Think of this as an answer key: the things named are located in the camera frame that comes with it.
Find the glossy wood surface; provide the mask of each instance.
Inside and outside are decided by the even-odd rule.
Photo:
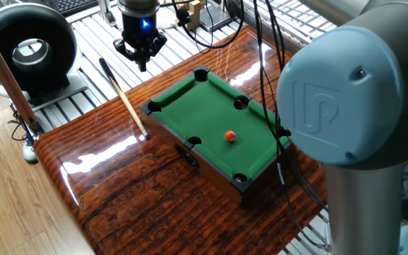
[[[275,92],[278,59],[268,44],[266,72]],[[256,34],[244,27],[230,46],[195,55],[128,91],[130,102],[137,109],[199,64],[261,100]],[[266,94],[271,107],[272,92]],[[157,137],[144,140],[119,98],[42,135],[35,152],[97,254],[277,254],[298,233],[279,180],[239,207]],[[289,152],[325,198],[323,169],[296,148]],[[306,225],[320,208],[283,168]]]

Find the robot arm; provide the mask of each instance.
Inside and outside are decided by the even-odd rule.
[[[118,7],[123,16],[124,31],[122,38],[114,41],[114,47],[126,58],[135,61],[141,72],[145,72],[150,57],[154,57],[166,43],[166,36],[157,30],[159,2],[118,0]]]
[[[327,165],[333,252],[398,254],[408,161],[408,0],[369,1],[361,9],[354,19],[354,9],[330,11],[350,21],[291,58],[278,83],[278,109],[293,142]]]

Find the cue stick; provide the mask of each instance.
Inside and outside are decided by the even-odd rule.
[[[20,113],[23,120],[30,125],[34,123],[37,118],[34,115],[33,109],[31,109],[28,101],[21,92],[20,86],[18,85],[15,77],[11,73],[11,70],[7,66],[0,53],[0,83],[6,90],[10,99],[12,99],[17,111]]]
[[[98,61],[100,62],[100,65],[102,66],[105,74],[110,79],[110,81],[113,84],[114,88],[118,92],[120,99],[122,99],[122,102],[124,102],[125,107],[127,107],[127,110],[130,112],[130,115],[135,120],[136,125],[138,125],[138,127],[140,128],[141,133],[147,139],[148,135],[147,135],[145,127],[142,125],[140,118],[138,118],[138,114],[136,114],[135,109],[133,109],[133,106],[129,102],[127,95],[125,95],[125,93],[122,91],[122,89],[120,89],[119,84],[116,81],[116,78],[114,77],[114,74],[112,73],[112,71],[110,70],[110,67],[108,66],[108,63],[106,63],[105,59],[102,58],[102,57]]]

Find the black wire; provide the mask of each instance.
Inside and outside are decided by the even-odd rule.
[[[29,133],[28,126],[26,125],[25,121],[24,121],[23,118],[20,116],[20,114],[18,113],[18,111],[14,110],[12,116],[15,118],[15,120],[10,120],[10,121],[8,121],[8,123],[18,124],[18,125],[15,127],[15,130],[12,132],[12,136],[11,136],[12,139],[14,139],[15,141],[24,141],[24,140],[28,139],[28,140],[30,140],[31,142],[33,142],[33,141],[34,141],[34,138],[33,138],[33,136]],[[14,137],[14,135],[15,135],[17,129],[18,129],[20,126],[25,130],[25,132],[26,132],[26,138],[18,139],[18,138],[15,138],[15,137]]]
[[[191,3],[192,1],[195,1],[195,0],[181,1],[181,4],[188,4],[188,3]],[[173,5],[174,5],[173,3],[160,4],[160,7],[170,7]]]
[[[266,118],[267,126],[272,133],[273,137],[275,138],[275,141],[278,141],[279,138],[277,134],[275,133],[275,130],[271,127],[270,120],[268,118],[268,113],[267,113],[267,105],[266,105],[266,95],[264,93],[264,57],[262,55],[262,34],[261,34],[261,28],[260,28],[260,22],[261,18],[259,17],[259,12],[257,11],[257,0],[253,0],[254,4],[254,19],[256,20],[256,34],[257,34],[257,39],[258,39],[258,49],[259,49],[259,76],[261,79],[261,97],[262,97],[262,106],[263,106],[263,114],[264,117]]]
[[[177,13],[178,9],[177,9],[177,3],[176,0],[171,0],[173,3],[173,7],[175,12]],[[240,14],[240,23],[239,23],[239,27],[237,28],[237,31],[235,31],[234,36],[232,36],[231,40],[227,41],[224,44],[221,45],[207,45],[199,40],[195,40],[194,36],[190,33],[190,31],[188,31],[188,29],[185,28],[185,24],[183,25],[183,28],[185,30],[185,33],[189,36],[189,38],[191,38],[191,40],[195,40],[196,43],[198,43],[201,46],[204,47],[208,47],[210,49],[221,49],[224,48],[226,46],[228,46],[230,43],[234,42],[235,38],[237,38],[237,36],[240,34],[240,30],[242,29],[242,26],[244,25],[244,2],[241,0],[240,1],[240,8],[242,10],[242,13]]]
[[[270,21],[271,21],[271,27],[273,31],[273,40],[275,41],[275,47],[276,47],[276,54],[278,56],[278,62],[280,65],[280,70],[283,71],[284,65],[285,65],[285,53],[284,53],[284,42],[283,42],[283,34],[281,32],[281,29],[278,25],[278,21],[276,20],[275,13],[273,12],[272,6],[270,5],[270,2],[266,0],[266,5],[268,8],[268,12],[270,14]],[[279,44],[278,44],[278,38],[276,36],[278,30],[278,34],[280,36],[280,41],[281,41],[281,49],[282,49],[282,57],[280,56],[280,49],[279,49]]]
[[[270,126],[270,121],[268,120],[268,114],[267,114],[267,106],[266,106],[266,97],[265,97],[265,91],[264,91],[264,75],[266,75],[267,77],[267,73],[266,70],[264,68],[264,59],[263,59],[263,55],[262,55],[262,21],[258,12],[258,7],[257,7],[257,0],[253,0],[253,4],[254,4],[254,18],[256,20],[256,34],[257,34],[257,39],[258,39],[258,47],[259,47],[259,62],[260,62],[260,82],[261,82],[261,97],[262,97],[262,106],[263,106],[263,111],[264,111],[264,115],[266,118],[266,122],[267,122],[267,126],[269,128],[269,130],[271,131],[272,135],[275,137],[276,140],[276,159],[277,162],[280,163],[280,152],[281,154],[285,155],[285,157],[287,157],[287,152],[285,151],[284,146],[281,144],[281,140],[280,138],[283,136],[283,134],[280,132],[281,131],[281,119],[280,116],[278,114],[278,106],[276,105],[275,102],[275,131],[272,130],[271,126]],[[285,65],[285,54],[284,54],[284,42],[283,42],[283,35],[282,32],[279,28],[278,25],[278,21],[276,20],[276,17],[274,16],[273,13],[273,9],[271,8],[270,3],[268,2],[268,0],[266,0],[266,5],[269,9],[269,13],[270,13],[270,17],[271,17],[271,26],[272,26],[272,31],[273,31],[273,36],[274,36],[274,40],[275,40],[275,46],[276,46],[276,53],[278,56],[278,63],[280,65],[280,70],[283,71],[284,65]],[[283,54],[282,56],[280,55],[280,49],[279,49],[279,44],[278,44],[278,38],[276,35],[276,32],[278,32],[279,36],[280,36],[280,43],[281,43],[281,47],[282,47],[282,51]],[[301,187],[301,189],[305,192],[305,194],[311,198],[314,202],[316,202],[319,206],[322,206],[324,209],[327,209],[323,203],[320,201],[320,199],[316,196],[315,192],[312,190],[311,186],[309,185],[309,183],[305,180],[305,178],[303,177],[303,175],[301,174],[301,172],[298,170],[298,168],[294,168],[296,170],[296,174],[298,174],[298,177],[293,174],[296,179],[297,182],[299,184],[299,186]],[[292,215],[295,224],[297,225],[298,229],[300,230],[300,232],[303,234],[303,236],[306,238],[306,240],[318,247],[318,248],[322,248],[324,245],[323,244],[317,244],[316,242],[312,241],[304,232],[303,229],[301,228],[298,220],[297,220],[297,216],[295,215],[295,211],[294,208],[292,207],[292,204],[290,202],[290,198],[289,198],[289,193],[288,193],[288,189],[286,187],[285,182],[282,181],[282,186],[284,187],[284,192],[285,192],[285,196],[286,196],[286,200],[288,202],[288,207],[289,207],[289,211],[290,214]]]
[[[210,34],[212,35],[212,37],[211,37],[211,39],[210,39],[210,46],[213,46],[213,18],[212,18],[212,15],[210,15],[209,6],[208,6],[208,0],[205,0],[205,9],[207,10],[207,13],[209,14],[210,22],[212,23],[212,30],[210,31]],[[196,39],[196,34],[197,34],[197,33],[198,33],[198,28],[195,28],[195,44],[196,44],[196,47],[197,47],[198,50],[199,50],[198,40]],[[199,53],[205,55],[205,54],[208,54],[211,49],[212,49],[212,48],[209,47],[209,48],[208,48],[208,51],[206,51],[206,52],[203,52],[203,51],[199,50]]]
[[[294,222],[295,222],[295,224],[297,225],[298,229],[300,230],[300,232],[303,234],[303,236],[306,238],[306,240],[308,240],[308,242],[309,242],[310,244],[312,244],[312,245],[314,245],[314,246],[320,248],[320,245],[318,245],[318,244],[316,244],[314,241],[312,241],[311,238],[309,238],[309,237],[306,235],[306,233],[303,232],[302,227],[301,227],[300,224],[298,223],[297,215],[295,215],[294,208],[292,207],[292,204],[290,203],[289,192],[288,192],[288,189],[287,189],[285,183],[283,184],[283,187],[284,187],[284,194],[285,194],[286,200],[287,200],[287,202],[288,202],[290,214],[292,215],[292,218],[294,219]]]

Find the laminate floor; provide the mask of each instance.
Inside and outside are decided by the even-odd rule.
[[[94,254],[41,165],[24,161],[12,119],[0,96],[0,254]],[[15,137],[22,135],[19,128]]]

